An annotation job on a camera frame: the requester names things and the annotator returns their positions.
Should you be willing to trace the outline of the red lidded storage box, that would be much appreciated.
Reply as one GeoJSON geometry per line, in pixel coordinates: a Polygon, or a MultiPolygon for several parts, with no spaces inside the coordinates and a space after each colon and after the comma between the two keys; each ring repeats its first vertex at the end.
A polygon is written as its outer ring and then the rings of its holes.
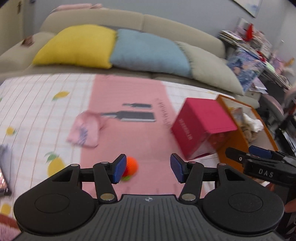
{"type": "Polygon", "coordinates": [[[171,127],[186,160],[214,154],[236,130],[219,102],[203,98],[187,98],[171,127]]]}

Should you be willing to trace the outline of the yellow cushion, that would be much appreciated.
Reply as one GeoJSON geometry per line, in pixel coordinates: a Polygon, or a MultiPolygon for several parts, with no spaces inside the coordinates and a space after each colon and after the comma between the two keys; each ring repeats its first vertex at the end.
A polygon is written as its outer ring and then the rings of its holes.
{"type": "Polygon", "coordinates": [[[65,28],[48,41],[34,57],[33,65],[73,65],[110,69],[116,31],[99,25],[65,28]]]}

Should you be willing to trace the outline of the pink cloth with purple print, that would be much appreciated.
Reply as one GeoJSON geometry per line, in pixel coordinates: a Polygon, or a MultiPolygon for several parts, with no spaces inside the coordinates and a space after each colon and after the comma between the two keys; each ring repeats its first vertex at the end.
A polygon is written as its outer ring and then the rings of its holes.
{"type": "Polygon", "coordinates": [[[99,144],[100,131],[107,118],[93,111],[84,111],[76,116],[67,137],[67,142],[75,146],[95,148],[99,144]]]}

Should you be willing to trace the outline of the brown fluffy plush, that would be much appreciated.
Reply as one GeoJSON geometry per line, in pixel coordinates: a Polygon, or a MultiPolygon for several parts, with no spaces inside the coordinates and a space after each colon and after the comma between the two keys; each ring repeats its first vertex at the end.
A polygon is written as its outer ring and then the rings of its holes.
{"type": "Polygon", "coordinates": [[[240,128],[249,144],[257,139],[257,133],[251,130],[250,125],[244,123],[240,128]]]}

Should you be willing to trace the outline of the orange cardboard box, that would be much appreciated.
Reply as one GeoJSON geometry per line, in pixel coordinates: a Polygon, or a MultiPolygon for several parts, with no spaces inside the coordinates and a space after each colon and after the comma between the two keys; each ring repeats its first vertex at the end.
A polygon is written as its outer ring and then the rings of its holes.
{"type": "MultiPolygon", "coordinates": [[[[223,95],[217,96],[216,100],[222,106],[222,109],[226,111],[226,113],[230,116],[231,120],[233,121],[235,120],[235,118],[232,116],[232,113],[230,110],[234,108],[242,108],[243,113],[247,114],[249,117],[253,119],[261,120],[261,117],[259,116],[257,111],[248,104],[244,104],[241,101],[238,101],[236,99],[231,99],[230,97],[226,97],[223,95]]],[[[250,145],[258,146],[258,147],[268,149],[268,150],[273,150],[273,151],[278,150],[278,146],[273,140],[273,137],[270,134],[266,125],[263,126],[264,129],[258,133],[257,139],[254,140],[252,143],[248,143],[240,126],[239,125],[236,125],[236,126],[237,126],[237,130],[230,133],[229,139],[222,146],[222,148],[217,151],[217,155],[219,157],[220,162],[226,163],[227,165],[238,170],[239,172],[243,172],[243,167],[240,163],[226,157],[225,151],[227,147],[232,147],[232,148],[241,150],[245,153],[248,152],[248,148],[250,145]]]]}

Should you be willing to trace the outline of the pink plush on sofa back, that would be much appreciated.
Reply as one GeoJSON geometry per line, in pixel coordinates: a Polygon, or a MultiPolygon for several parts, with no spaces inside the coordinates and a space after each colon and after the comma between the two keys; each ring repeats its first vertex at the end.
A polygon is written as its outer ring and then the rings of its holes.
{"type": "Polygon", "coordinates": [[[91,4],[91,3],[84,3],[84,4],[64,4],[54,8],[51,13],[56,11],[68,11],[73,9],[100,9],[102,8],[102,4],[91,4]]]}

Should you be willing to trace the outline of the light blue cushion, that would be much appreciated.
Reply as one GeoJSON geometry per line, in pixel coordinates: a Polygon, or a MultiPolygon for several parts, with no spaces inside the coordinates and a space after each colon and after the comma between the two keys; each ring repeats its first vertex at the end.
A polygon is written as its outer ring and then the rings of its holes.
{"type": "Polygon", "coordinates": [[[192,77],[189,61],[175,42],[135,30],[117,31],[110,62],[126,70],[192,77]]]}

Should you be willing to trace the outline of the white ruffled cloth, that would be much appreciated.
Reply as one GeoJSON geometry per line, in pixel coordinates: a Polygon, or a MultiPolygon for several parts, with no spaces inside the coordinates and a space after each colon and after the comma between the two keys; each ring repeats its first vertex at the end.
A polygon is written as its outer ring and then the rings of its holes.
{"type": "Polygon", "coordinates": [[[243,114],[243,121],[252,132],[258,133],[264,129],[263,123],[259,119],[252,119],[245,113],[243,114]]]}

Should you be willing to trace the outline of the small wooden stand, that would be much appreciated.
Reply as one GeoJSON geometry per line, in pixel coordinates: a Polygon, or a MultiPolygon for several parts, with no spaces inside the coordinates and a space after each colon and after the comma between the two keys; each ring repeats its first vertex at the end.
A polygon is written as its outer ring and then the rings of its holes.
{"type": "Polygon", "coordinates": [[[32,44],[34,44],[34,39],[33,39],[33,36],[29,36],[27,38],[25,38],[23,41],[22,41],[22,45],[23,46],[31,46],[32,44]]]}

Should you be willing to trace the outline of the stack of books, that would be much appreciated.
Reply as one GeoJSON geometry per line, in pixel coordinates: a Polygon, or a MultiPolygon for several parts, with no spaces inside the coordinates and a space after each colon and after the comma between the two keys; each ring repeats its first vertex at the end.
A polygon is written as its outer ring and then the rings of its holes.
{"type": "Polygon", "coordinates": [[[234,46],[244,43],[244,40],[240,36],[236,35],[234,32],[231,32],[229,30],[221,30],[217,38],[220,39],[222,42],[234,46]]]}

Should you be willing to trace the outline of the framed wall picture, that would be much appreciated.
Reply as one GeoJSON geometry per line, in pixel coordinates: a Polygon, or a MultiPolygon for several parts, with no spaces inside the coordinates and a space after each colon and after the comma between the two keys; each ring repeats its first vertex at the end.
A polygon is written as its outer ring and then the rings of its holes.
{"type": "Polygon", "coordinates": [[[256,18],[260,10],[262,0],[233,0],[246,10],[253,18],[256,18]]]}

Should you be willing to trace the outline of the pink mat with bottle print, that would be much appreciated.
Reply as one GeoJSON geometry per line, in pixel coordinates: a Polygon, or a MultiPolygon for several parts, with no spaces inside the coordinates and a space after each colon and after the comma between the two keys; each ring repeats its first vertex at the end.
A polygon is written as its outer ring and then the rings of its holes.
{"type": "Polygon", "coordinates": [[[181,154],[171,125],[183,103],[169,82],[115,75],[96,75],[89,110],[102,115],[99,142],[82,148],[80,164],[92,167],[125,154],[137,160],[138,171],[115,185],[122,194],[175,194],[180,184],[170,168],[170,155],[181,154]]]}

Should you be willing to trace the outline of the grey beige cushion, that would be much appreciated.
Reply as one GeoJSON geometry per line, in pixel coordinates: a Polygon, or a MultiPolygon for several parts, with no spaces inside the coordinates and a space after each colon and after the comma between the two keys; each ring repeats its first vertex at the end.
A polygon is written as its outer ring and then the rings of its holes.
{"type": "Polygon", "coordinates": [[[189,61],[193,79],[227,92],[244,94],[238,78],[222,59],[202,48],[176,43],[189,61]]]}

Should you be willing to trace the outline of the beige sofa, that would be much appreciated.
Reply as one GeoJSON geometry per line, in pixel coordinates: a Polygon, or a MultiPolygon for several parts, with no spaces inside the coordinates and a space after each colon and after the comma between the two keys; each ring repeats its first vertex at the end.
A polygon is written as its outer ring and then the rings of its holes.
{"type": "Polygon", "coordinates": [[[228,94],[257,108],[258,98],[243,91],[228,68],[226,48],[217,37],[172,20],[117,9],[74,9],[51,13],[29,47],[18,43],[1,55],[1,80],[54,73],[102,73],[145,77],[228,94]],[[36,65],[36,54],[63,30],[78,25],[107,27],[117,34],[112,67],[36,65]]]}

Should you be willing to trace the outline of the orange crochet ball toy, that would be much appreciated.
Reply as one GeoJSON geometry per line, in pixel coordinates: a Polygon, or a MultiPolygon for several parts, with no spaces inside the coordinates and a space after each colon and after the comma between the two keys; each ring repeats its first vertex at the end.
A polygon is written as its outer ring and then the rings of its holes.
{"type": "Polygon", "coordinates": [[[132,178],[138,171],[138,162],[133,157],[127,157],[126,159],[126,168],[121,177],[122,181],[128,181],[132,178]]]}

